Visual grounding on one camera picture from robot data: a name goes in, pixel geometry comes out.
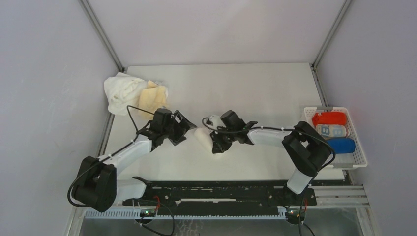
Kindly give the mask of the white plastic basket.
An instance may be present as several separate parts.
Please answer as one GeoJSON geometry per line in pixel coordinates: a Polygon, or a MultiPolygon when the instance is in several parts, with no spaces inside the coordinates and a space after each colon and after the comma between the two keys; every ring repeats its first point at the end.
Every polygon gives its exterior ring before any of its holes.
{"type": "Polygon", "coordinates": [[[366,167],[368,165],[366,156],[363,152],[360,140],[358,138],[355,126],[350,117],[349,111],[344,107],[305,107],[303,109],[305,120],[313,126],[312,118],[316,114],[322,114],[324,112],[342,112],[347,117],[347,123],[345,125],[347,129],[347,138],[355,143],[355,149],[352,152],[341,153],[341,148],[334,147],[337,152],[335,160],[333,160],[327,167],[334,169],[356,169],[366,167]]]}

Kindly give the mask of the yellow towel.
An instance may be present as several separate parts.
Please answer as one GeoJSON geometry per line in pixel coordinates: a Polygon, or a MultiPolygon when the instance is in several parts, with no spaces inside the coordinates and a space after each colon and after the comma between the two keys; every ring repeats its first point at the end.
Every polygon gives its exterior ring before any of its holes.
{"type": "Polygon", "coordinates": [[[158,108],[168,108],[168,88],[153,81],[147,82],[147,88],[141,91],[138,108],[154,113],[158,108]]]}

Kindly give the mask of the cream towel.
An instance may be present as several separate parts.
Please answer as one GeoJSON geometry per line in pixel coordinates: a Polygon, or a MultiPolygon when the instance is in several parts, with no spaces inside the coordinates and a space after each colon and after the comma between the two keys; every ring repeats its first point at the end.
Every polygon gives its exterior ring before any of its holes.
{"type": "Polygon", "coordinates": [[[198,127],[195,129],[194,136],[197,141],[202,145],[202,147],[207,150],[212,155],[222,155],[222,152],[214,153],[213,152],[213,140],[210,136],[212,133],[211,130],[205,127],[198,127]]]}

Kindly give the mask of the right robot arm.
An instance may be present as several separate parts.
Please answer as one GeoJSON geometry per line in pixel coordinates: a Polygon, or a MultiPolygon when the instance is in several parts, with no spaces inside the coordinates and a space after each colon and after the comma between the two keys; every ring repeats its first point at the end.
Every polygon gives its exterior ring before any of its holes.
{"type": "Polygon", "coordinates": [[[322,138],[315,129],[305,121],[300,121],[292,128],[274,128],[255,126],[249,122],[243,129],[218,128],[205,125],[211,130],[213,143],[223,141],[232,144],[239,141],[250,145],[267,145],[283,147],[295,166],[286,183],[284,198],[292,205],[298,204],[304,197],[304,190],[318,173],[336,158],[335,150],[322,138]]]}

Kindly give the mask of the red rolled towel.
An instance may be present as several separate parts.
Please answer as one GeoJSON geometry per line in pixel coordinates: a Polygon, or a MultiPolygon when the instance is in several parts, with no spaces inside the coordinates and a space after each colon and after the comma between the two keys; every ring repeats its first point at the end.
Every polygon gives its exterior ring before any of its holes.
{"type": "Polygon", "coordinates": [[[343,112],[321,112],[316,113],[311,120],[314,126],[318,124],[346,125],[347,116],[343,112]]]}

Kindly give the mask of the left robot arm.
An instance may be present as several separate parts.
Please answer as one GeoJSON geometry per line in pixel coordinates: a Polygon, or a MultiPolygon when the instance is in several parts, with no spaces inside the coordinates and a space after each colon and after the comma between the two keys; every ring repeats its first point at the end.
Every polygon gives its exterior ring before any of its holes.
{"type": "Polygon", "coordinates": [[[99,212],[107,211],[121,196],[135,198],[148,205],[154,192],[143,180],[138,183],[119,181],[118,175],[140,157],[154,151],[168,139],[174,146],[186,140],[186,133],[195,129],[180,111],[157,109],[152,120],[137,129],[135,137],[119,150],[99,157],[85,157],[71,183],[67,200],[74,207],[91,207],[99,212]]]}

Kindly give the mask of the blue towel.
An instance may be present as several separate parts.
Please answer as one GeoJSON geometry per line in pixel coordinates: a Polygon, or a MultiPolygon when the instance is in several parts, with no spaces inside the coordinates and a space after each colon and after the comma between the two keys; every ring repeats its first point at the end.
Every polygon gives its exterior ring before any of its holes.
{"type": "Polygon", "coordinates": [[[329,139],[327,143],[333,148],[336,154],[353,153],[356,149],[354,140],[350,138],[329,139]]]}

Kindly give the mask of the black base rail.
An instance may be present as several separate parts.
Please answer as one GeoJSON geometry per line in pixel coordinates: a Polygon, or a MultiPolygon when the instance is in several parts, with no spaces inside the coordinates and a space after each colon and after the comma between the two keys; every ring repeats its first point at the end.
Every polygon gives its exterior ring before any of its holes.
{"type": "Polygon", "coordinates": [[[151,181],[143,197],[123,206],[154,207],[174,216],[273,216],[278,209],[316,206],[312,188],[294,194],[283,180],[251,181],[151,181]]]}

